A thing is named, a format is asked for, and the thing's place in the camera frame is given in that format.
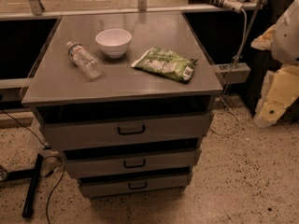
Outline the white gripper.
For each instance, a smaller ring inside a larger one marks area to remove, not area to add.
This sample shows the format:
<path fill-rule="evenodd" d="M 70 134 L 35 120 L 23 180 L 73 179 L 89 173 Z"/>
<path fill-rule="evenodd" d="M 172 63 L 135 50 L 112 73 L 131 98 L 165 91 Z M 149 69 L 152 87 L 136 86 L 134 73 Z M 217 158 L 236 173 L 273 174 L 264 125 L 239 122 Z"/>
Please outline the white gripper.
<path fill-rule="evenodd" d="M 285 111 L 299 97 L 299 66 L 283 64 L 273 75 L 262 110 L 254 116 L 260 128 L 275 125 Z"/>

